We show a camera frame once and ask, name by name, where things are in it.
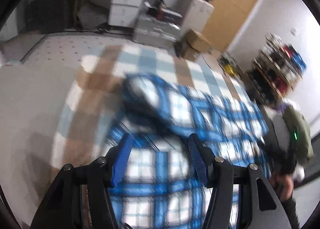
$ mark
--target hand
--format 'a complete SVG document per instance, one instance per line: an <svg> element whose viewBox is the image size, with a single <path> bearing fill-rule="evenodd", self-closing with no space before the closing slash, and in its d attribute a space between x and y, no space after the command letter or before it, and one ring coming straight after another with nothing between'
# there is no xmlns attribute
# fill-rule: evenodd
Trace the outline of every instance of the hand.
<svg viewBox="0 0 320 229"><path fill-rule="evenodd" d="M281 202L287 201L292 196L293 180L290 175L281 176L278 172L274 171L269 182L273 188L276 186L276 183L283 185L283 189L279 198Z"/></svg>

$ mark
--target black bracket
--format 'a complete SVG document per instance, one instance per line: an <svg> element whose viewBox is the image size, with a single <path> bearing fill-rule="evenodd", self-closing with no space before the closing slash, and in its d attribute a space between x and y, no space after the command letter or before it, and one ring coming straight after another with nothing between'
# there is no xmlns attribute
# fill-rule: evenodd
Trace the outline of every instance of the black bracket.
<svg viewBox="0 0 320 229"><path fill-rule="evenodd" d="M207 187L214 188L203 229L229 227L234 184L239 184L238 229L291 228L276 193L257 165L234 166L214 156L211 149L197 147L207 166ZM30 228L82 229L80 186L87 184L93 228L118 229L108 187L112 187L112 167L119 148L109 152L112 154L99 157L90 165L63 166L45 194Z"/></svg>

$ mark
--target blue plaid blanket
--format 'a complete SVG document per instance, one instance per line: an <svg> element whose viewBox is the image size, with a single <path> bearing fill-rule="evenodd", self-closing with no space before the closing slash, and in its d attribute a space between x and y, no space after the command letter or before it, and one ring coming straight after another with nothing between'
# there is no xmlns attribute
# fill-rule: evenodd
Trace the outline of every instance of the blue plaid blanket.
<svg viewBox="0 0 320 229"><path fill-rule="evenodd" d="M270 168L256 144L268 129L254 103L212 96L153 74L128 74L124 108L118 113L106 149L124 133L135 139L122 181L109 189L119 224L132 228L201 228L212 189L203 187L187 155L191 133L216 156L246 167ZM238 186L234 185L230 227L236 226Z"/></svg>

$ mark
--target wooden door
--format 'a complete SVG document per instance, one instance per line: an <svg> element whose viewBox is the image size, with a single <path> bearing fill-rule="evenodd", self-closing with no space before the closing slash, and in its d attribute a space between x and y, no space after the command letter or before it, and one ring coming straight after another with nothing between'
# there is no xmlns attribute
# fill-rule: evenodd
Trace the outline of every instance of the wooden door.
<svg viewBox="0 0 320 229"><path fill-rule="evenodd" d="M212 0L210 3L214 6L214 11L202 34L216 50L224 52L256 2L257 0Z"/></svg>

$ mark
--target silver bolt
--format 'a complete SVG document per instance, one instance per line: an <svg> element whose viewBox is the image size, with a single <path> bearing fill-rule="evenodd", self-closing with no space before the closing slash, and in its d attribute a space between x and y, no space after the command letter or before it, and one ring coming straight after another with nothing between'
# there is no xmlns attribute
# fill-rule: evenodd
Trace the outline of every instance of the silver bolt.
<svg viewBox="0 0 320 229"><path fill-rule="evenodd" d="M65 170L65 171L68 171L70 169L72 169L72 165L71 164L66 164L66 165L63 166L63 170Z"/></svg>
<svg viewBox="0 0 320 229"><path fill-rule="evenodd" d="M215 157L214 160L219 163L224 162L224 159L222 157Z"/></svg>
<svg viewBox="0 0 320 229"><path fill-rule="evenodd" d="M251 168L252 170L257 170L258 166L256 164L250 164L249 168Z"/></svg>
<svg viewBox="0 0 320 229"><path fill-rule="evenodd" d="M99 157L99 158L97 159L97 162L100 163L100 164L105 163L106 161L107 161L107 160L106 160L105 157Z"/></svg>

